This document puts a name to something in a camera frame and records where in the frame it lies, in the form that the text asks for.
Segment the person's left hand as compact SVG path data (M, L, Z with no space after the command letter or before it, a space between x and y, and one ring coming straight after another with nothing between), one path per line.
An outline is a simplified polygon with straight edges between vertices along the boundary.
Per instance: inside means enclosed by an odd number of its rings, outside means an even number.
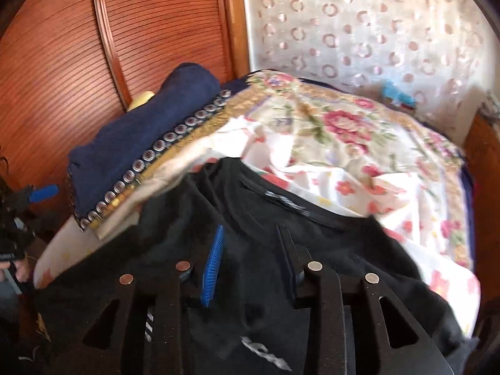
M5 270L8 270L11 266L11 262L1 262L0 263L0 281L5 281ZM15 277L21 283L27 282L31 278L31 266L28 259L22 261L15 261L13 263L15 266Z

